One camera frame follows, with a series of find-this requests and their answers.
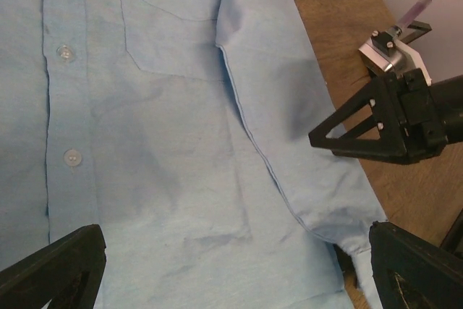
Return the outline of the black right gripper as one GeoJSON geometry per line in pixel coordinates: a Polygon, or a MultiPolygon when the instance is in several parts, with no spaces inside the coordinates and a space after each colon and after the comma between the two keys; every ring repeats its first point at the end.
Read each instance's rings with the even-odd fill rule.
{"type": "Polygon", "coordinates": [[[436,103],[421,69],[375,77],[309,133],[314,148],[390,164],[436,157],[447,144],[436,103]],[[343,135],[328,134],[362,110],[370,115],[343,135]]]}

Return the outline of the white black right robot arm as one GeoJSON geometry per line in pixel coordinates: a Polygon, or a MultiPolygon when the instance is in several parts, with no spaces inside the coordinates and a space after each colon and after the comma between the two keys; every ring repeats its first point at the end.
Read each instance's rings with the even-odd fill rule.
{"type": "Polygon", "coordinates": [[[335,156],[408,165],[462,141],[462,77],[427,85],[417,68],[374,77],[309,134],[335,156]]]}

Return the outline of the light blue button shirt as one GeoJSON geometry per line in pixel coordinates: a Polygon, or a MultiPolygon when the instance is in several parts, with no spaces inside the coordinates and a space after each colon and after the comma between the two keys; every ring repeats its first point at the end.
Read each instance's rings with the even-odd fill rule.
{"type": "Polygon", "coordinates": [[[1,267],[88,224],[98,308],[379,308],[359,162],[294,0],[1,0],[1,267]]]}

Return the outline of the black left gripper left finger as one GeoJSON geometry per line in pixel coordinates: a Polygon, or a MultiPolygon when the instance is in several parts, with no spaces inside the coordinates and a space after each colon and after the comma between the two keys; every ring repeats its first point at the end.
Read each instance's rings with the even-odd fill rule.
{"type": "Polygon", "coordinates": [[[93,308],[106,266],[97,224],[65,237],[1,271],[2,308],[93,308]]]}

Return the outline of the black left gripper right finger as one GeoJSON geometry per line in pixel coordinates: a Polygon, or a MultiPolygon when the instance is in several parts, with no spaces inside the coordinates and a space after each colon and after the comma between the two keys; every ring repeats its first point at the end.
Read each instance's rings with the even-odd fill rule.
{"type": "Polygon", "coordinates": [[[462,307],[461,259],[389,222],[375,222],[369,238],[384,308],[462,307]]]}

